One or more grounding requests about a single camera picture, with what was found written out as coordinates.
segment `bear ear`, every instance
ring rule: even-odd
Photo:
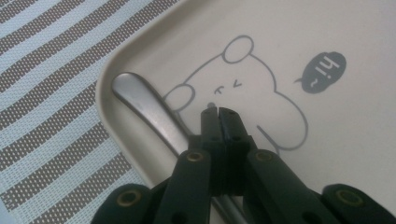
[[[165,94],[163,100],[174,112],[186,108],[195,98],[195,89],[189,84],[179,84]]]
[[[233,39],[224,51],[221,57],[226,63],[240,63],[253,51],[253,39],[248,35],[239,35]]]

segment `striped tablecloth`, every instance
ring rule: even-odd
[[[177,0],[0,0],[0,223],[89,223],[142,183],[101,124],[109,54]]]

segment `tray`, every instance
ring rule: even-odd
[[[396,214],[394,1],[182,1],[107,61],[102,122],[149,186],[176,157],[111,91],[144,77],[192,133],[209,105],[237,111],[258,147],[318,192],[345,183]]]

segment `cartoon bear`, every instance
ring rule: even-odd
[[[236,111],[259,148],[294,150],[308,133],[303,111],[276,90],[269,66],[253,54],[247,35],[232,40],[224,51],[198,67],[163,99],[191,133],[200,134],[200,113],[210,107]]]

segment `striped fabric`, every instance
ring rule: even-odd
[[[176,1],[0,0],[0,198],[12,222],[89,223],[113,189],[142,183],[99,120],[95,85],[109,54]]]

